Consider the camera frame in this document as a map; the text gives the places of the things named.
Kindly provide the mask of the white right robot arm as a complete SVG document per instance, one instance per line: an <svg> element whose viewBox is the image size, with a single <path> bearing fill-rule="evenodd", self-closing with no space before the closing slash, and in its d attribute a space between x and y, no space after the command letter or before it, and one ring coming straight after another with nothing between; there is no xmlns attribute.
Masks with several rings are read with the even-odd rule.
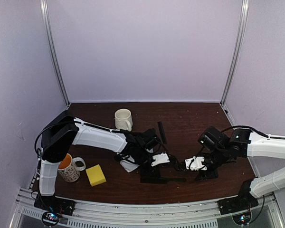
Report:
<svg viewBox="0 0 285 228"><path fill-rule="evenodd" d="M197 171L199 178L217 177L217 169L231 159L248 158L258 176L243 183L234 199L237 209L245 209L252 197L257 199L285 188L285 136L266 134L250 126L232 126L230 136L225 130L211 126L198 142L209 153L199 152L179 163L179 171Z"/></svg>

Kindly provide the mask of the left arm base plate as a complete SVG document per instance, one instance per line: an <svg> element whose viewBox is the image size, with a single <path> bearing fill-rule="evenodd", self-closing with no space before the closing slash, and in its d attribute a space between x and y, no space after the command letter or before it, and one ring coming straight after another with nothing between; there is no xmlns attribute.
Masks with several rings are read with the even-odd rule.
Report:
<svg viewBox="0 0 285 228"><path fill-rule="evenodd" d="M76 202L55 196L39 196L34 202L34 207L46 211L53 211L58 214L72 216Z"/></svg>

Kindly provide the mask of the black handled comb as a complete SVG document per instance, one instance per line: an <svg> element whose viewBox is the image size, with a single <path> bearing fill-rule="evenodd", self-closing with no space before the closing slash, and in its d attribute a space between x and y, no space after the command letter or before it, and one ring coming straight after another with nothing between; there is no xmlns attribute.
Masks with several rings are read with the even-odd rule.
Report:
<svg viewBox="0 0 285 228"><path fill-rule="evenodd" d="M170 181L174 181L174 182L186 182L187 179L186 178L163 178L163 177L159 177L159 178L140 178L140 182L141 183L150 183L150 184L167 184Z"/></svg>

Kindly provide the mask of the white paper bag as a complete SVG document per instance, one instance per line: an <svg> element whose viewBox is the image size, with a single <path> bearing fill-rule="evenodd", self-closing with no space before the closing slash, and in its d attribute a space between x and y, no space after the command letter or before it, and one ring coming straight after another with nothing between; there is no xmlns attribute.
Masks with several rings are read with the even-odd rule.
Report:
<svg viewBox="0 0 285 228"><path fill-rule="evenodd" d="M127 172L132 172L134 170L136 170L139 165L137 164L133 164L131 162L128 162L126 160L122 160L120 161L120 165L127 171Z"/></svg>

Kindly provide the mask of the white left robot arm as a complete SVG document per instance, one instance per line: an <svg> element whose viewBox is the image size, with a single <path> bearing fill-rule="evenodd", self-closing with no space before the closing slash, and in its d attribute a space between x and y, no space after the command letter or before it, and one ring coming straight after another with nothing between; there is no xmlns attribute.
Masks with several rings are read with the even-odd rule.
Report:
<svg viewBox="0 0 285 228"><path fill-rule="evenodd" d="M157 167L172 163L175 168L179 162L167 149L163 153L153 152L157 145L164 147L164 139L159 138L151 128L142 133L124 129L110 129L88 123L63 111L39 133L34 150L38 156L40 203L49 211L59 206L55 195L55 184L59 165L71 145L84 145L114 152L115 159L127 172L137 168L142 171L141 179L148 183L159 181Z"/></svg>

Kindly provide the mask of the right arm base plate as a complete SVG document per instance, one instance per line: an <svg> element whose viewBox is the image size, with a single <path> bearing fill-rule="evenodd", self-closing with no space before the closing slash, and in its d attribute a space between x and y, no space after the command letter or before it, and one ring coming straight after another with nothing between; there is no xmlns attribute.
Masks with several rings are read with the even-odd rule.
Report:
<svg viewBox="0 0 285 228"><path fill-rule="evenodd" d="M258 200L252 196L236 196L218 201L218 208L221 215L249 210L258 205Z"/></svg>

